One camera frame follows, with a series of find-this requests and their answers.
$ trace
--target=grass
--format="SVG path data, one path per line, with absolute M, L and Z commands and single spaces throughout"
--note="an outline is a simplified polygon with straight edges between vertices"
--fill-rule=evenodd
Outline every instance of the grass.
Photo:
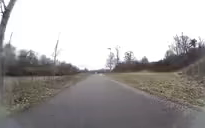
M 61 76 L 38 80 L 20 80 L 6 90 L 5 102 L 11 112 L 18 112 L 55 96 L 63 88 L 85 78 L 86 74 Z
M 152 95 L 203 106 L 198 99 L 205 96 L 205 88 L 177 73 L 114 73 L 107 76 Z

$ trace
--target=brown grass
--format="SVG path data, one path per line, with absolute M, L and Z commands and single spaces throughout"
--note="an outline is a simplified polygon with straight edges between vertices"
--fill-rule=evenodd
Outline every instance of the brown grass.
M 177 73 L 116 73 L 108 76 L 172 101 L 203 106 L 197 99 L 205 96 L 204 88 Z
M 12 112 L 25 110 L 55 96 L 63 88 L 85 78 L 86 74 L 48 77 L 47 79 L 18 80 L 6 89 L 5 101 Z

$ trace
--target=asphalt road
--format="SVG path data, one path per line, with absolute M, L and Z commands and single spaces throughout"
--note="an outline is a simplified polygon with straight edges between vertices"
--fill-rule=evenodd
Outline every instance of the asphalt road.
M 205 128 L 205 116 L 195 113 L 92 75 L 0 128 Z

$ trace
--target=sky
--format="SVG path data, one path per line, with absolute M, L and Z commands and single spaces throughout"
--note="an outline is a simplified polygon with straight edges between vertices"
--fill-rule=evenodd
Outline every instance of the sky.
M 205 39 L 205 0 L 17 0 L 6 30 L 12 45 L 79 68 L 106 65 L 108 48 L 162 59 L 176 34 Z

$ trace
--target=leafless tree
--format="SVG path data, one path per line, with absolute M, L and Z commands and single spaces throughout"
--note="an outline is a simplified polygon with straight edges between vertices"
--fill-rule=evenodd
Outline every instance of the leafless tree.
M 167 58 L 169 58 L 171 56 L 174 56 L 174 55 L 175 55 L 174 52 L 171 49 L 169 49 L 165 53 L 165 59 L 167 59 Z
M 198 47 L 199 48 L 204 48 L 205 47 L 205 40 L 202 39 L 201 37 L 198 37 Z
M 5 36 L 6 26 L 10 18 L 10 14 L 13 10 L 17 0 L 10 0 L 6 5 L 4 0 L 0 0 L 0 13 L 2 14 L 0 22 L 0 92 L 3 93 L 3 72 L 2 72 L 2 51 L 3 51 L 3 40 Z
M 131 63 L 135 59 L 134 53 L 132 51 L 125 52 L 124 60 L 126 63 Z
M 149 60 L 147 59 L 146 56 L 144 56 L 141 61 L 140 61 L 142 64 L 148 64 L 149 63 Z
M 60 38 L 60 33 L 58 34 L 58 39 L 57 39 L 57 42 L 55 44 L 54 53 L 53 53 L 53 58 L 54 58 L 53 76 L 55 76 L 57 56 L 59 54 L 59 52 L 58 52 L 59 38 Z
M 116 50 L 116 65 L 119 63 L 120 61 L 120 57 L 119 57 L 119 46 L 116 46 L 115 47 L 115 50 Z
M 114 53 L 111 52 L 111 48 L 108 48 L 108 50 L 110 50 L 110 53 L 107 58 L 106 67 L 108 67 L 111 71 L 112 68 L 115 66 L 115 56 Z
M 174 51 L 176 55 L 186 54 L 190 49 L 190 38 L 183 33 L 181 36 L 176 35 L 174 37 L 174 43 L 170 46 L 170 49 Z

